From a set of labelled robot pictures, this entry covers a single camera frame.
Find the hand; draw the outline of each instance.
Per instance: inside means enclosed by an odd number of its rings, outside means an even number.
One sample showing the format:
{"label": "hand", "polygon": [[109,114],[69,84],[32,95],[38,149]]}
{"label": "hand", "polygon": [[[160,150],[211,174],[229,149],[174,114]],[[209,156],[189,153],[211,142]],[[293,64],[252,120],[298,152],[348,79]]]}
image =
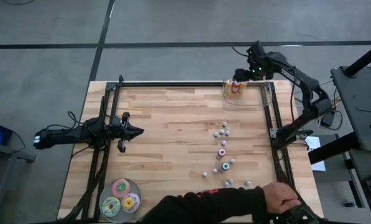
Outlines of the hand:
{"label": "hand", "polygon": [[272,182],[262,189],[269,213],[282,214],[297,205],[301,205],[301,202],[297,200],[297,194],[287,184]]}

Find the white paper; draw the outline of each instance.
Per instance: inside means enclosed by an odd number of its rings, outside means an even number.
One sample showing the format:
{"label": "white paper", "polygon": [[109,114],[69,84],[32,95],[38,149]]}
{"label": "white paper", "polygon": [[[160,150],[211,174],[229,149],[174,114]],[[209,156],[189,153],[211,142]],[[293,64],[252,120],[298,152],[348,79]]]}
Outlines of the white paper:
{"label": "white paper", "polygon": [[[321,147],[321,142],[319,141],[319,137],[316,137],[316,136],[308,136],[305,139],[305,142],[309,146],[308,152],[311,152],[314,149],[317,149],[317,148]],[[321,161],[321,162],[317,162],[317,163],[313,164],[312,165],[312,170],[326,171],[326,167],[324,166],[324,162]]]}

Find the orange object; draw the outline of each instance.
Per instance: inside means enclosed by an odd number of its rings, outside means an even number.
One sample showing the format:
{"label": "orange object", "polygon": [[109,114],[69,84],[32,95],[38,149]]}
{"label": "orange object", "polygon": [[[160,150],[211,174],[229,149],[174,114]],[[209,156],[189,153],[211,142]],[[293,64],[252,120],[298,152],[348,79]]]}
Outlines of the orange object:
{"label": "orange object", "polygon": [[225,83],[224,93],[229,94],[231,92],[231,88],[232,88],[232,80],[228,80]]}
{"label": "orange object", "polygon": [[246,89],[247,82],[241,82],[238,92],[243,93],[243,91]]}
{"label": "orange object", "polygon": [[234,84],[232,84],[232,93],[237,93],[240,87],[240,83],[237,81],[234,81]]}

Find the small container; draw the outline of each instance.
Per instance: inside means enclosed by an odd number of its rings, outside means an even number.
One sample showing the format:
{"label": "small container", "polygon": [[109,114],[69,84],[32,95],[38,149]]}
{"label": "small container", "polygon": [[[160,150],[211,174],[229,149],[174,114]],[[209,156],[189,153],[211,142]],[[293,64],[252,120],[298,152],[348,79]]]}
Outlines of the small container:
{"label": "small container", "polygon": [[239,86],[238,93],[243,93],[244,90],[246,89],[246,87],[247,87],[247,82],[241,82],[240,86]]}
{"label": "small container", "polygon": [[224,93],[225,93],[225,94],[229,94],[229,93],[231,92],[231,89],[232,89],[232,80],[228,80],[228,81],[225,83]]}
{"label": "small container", "polygon": [[234,84],[232,84],[232,93],[237,93],[239,91],[240,83],[237,81],[234,81]]}
{"label": "small container", "polygon": [[225,171],[227,171],[227,170],[229,170],[229,164],[228,163],[223,163],[222,165],[221,165],[221,167],[220,167],[220,171],[221,172],[225,172]]}
{"label": "small container", "polygon": [[220,149],[220,150],[218,150],[218,152],[217,152],[216,159],[217,159],[217,160],[221,160],[224,156],[225,156],[225,150]]}

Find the table leg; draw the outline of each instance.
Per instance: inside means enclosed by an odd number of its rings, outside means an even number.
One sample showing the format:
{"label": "table leg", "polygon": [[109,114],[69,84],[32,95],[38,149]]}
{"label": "table leg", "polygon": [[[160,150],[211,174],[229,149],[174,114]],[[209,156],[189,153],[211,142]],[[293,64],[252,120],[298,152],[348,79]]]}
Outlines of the table leg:
{"label": "table leg", "polygon": [[347,152],[349,149],[358,149],[359,147],[357,137],[352,132],[308,153],[309,161],[311,164],[315,164],[337,154]]}

